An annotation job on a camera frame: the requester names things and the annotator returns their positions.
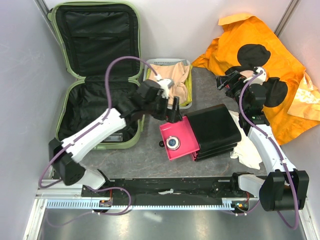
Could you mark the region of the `pink drawer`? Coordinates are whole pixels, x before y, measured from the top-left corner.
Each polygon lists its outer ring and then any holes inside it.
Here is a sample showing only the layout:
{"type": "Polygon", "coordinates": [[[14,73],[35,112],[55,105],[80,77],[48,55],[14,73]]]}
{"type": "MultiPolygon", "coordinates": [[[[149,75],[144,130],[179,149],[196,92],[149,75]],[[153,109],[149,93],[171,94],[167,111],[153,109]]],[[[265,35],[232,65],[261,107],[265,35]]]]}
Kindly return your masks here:
{"type": "Polygon", "coordinates": [[[196,160],[200,146],[187,116],[183,116],[182,121],[176,123],[164,123],[159,126],[159,130],[170,161],[184,156],[190,156],[193,161],[196,160]],[[176,136],[179,138],[180,147],[177,150],[169,150],[167,148],[166,139],[169,136],[176,136]]]}

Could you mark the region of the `round silver blue-lid tin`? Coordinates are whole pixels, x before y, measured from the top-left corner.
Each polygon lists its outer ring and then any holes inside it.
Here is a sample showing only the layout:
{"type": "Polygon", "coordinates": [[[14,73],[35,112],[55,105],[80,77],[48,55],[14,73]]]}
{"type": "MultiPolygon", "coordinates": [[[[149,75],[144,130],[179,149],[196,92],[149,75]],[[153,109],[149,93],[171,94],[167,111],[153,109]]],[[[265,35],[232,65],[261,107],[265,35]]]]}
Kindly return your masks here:
{"type": "Polygon", "coordinates": [[[165,143],[166,147],[171,151],[175,151],[180,147],[180,140],[177,136],[169,136],[165,143]]]}

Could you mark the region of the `black box with pink ends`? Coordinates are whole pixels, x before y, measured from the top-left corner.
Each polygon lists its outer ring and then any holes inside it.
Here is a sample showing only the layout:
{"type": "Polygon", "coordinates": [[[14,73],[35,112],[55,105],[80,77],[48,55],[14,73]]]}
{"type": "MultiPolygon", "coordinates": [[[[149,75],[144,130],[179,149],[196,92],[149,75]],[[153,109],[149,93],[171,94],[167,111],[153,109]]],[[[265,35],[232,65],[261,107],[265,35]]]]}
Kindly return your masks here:
{"type": "Polygon", "coordinates": [[[242,135],[224,104],[186,114],[199,145],[195,161],[230,153],[242,140],[242,135]]]}

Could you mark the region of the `white perforated plastic basket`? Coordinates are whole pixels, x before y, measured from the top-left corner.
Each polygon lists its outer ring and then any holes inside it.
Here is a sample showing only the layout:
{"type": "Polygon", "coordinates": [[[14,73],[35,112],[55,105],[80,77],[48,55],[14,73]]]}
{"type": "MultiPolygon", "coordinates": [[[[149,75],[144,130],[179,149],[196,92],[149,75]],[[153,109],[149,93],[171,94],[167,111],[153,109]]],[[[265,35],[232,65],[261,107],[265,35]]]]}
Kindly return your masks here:
{"type": "Polygon", "coordinates": [[[168,106],[171,108],[174,96],[179,97],[181,109],[192,105],[192,65],[186,59],[155,58],[147,61],[163,78],[172,79],[174,85],[169,89],[168,106]]]}

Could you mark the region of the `green hard-shell suitcase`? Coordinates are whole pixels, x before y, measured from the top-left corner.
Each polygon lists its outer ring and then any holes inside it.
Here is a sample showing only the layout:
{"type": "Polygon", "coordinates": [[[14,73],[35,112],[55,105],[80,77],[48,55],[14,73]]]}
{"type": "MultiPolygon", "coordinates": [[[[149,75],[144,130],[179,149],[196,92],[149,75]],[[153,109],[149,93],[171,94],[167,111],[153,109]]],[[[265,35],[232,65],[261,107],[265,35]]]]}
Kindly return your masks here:
{"type": "Polygon", "coordinates": [[[140,85],[140,18],[136,8],[123,1],[71,1],[57,4],[48,14],[66,70],[75,78],[67,89],[55,136],[63,140],[89,125],[108,107],[105,90],[110,72],[112,105],[140,85]]]}

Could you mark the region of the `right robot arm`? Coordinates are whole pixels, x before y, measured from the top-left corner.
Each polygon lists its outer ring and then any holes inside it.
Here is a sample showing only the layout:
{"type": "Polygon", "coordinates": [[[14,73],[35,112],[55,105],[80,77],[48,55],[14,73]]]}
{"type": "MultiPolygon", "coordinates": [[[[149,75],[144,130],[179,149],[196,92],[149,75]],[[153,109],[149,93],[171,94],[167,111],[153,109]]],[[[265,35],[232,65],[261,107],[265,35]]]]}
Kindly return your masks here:
{"type": "Polygon", "coordinates": [[[289,161],[273,135],[263,112],[267,99],[265,79],[266,72],[261,67],[249,78],[238,71],[215,78],[217,89],[226,88],[226,96],[237,101],[239,125],[256,147],[267,172],[266,179],[235,173],[236,180],[229,184],[229,191],[235,197],[245,192],[252,194],[267,212],[299,211],[305,206],[310,179],[306,171],[297,170],[289,161]]]}

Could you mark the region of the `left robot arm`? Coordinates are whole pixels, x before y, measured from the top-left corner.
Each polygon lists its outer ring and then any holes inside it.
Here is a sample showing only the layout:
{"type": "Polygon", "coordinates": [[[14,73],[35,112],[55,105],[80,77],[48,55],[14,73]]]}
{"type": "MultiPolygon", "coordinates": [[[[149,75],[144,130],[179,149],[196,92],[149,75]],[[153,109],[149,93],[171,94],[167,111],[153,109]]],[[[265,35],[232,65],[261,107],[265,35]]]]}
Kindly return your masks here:
{"type": "Polygon", "coordinates": [[[89,186],[99,197],[106,196],[110,185],[99,170],[89,169],[81,164],[83,158],[94,147],[110,135],[125,128],[132,122],[150,115],[157,120],[176,123],[182,120],[179,98],[174,97],[168,107],[172,79],[145,80],[128,98],[115,108],[107,108],[96,120],[79,132],[61,141],[53,138],[49,144],[49,164],[66,186],[82,184],[89,186]]]}

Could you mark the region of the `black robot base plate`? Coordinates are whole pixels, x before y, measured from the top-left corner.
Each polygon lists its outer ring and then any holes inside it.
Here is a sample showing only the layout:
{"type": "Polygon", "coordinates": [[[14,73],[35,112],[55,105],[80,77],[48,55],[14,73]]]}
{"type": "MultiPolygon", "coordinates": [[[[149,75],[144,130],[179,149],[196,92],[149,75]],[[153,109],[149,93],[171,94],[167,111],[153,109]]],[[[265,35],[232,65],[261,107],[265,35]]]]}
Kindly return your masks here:
{"type": "Polygon", "coordinates": [[[246,201],[258,198],[238,188],[232,176],[114,178],[104,187],[127,190],[134,205],[219,205],[222,199],[246,201]]]}

